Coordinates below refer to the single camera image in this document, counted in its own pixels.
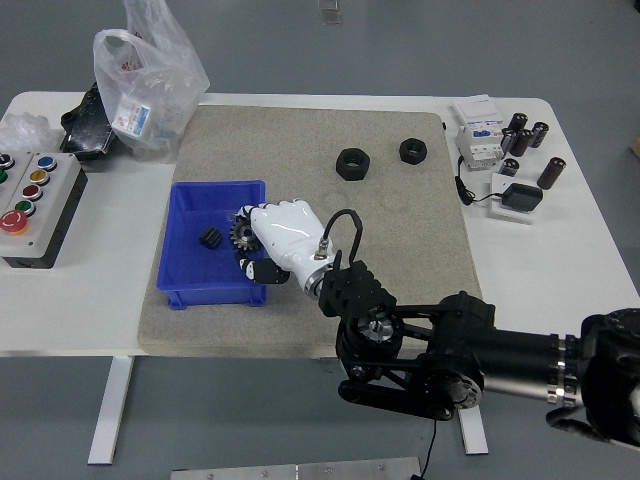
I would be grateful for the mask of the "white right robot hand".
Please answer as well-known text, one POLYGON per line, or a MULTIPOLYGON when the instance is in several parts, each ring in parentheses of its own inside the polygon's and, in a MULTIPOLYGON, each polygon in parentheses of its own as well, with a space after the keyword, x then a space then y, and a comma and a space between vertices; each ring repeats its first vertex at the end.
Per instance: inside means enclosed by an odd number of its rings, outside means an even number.
POLYGON ((315 297, 335 259, 325 228, 300 199, 241 207, 230 240, 249 280, 283 284, 294 275, 302 290, 315 297))

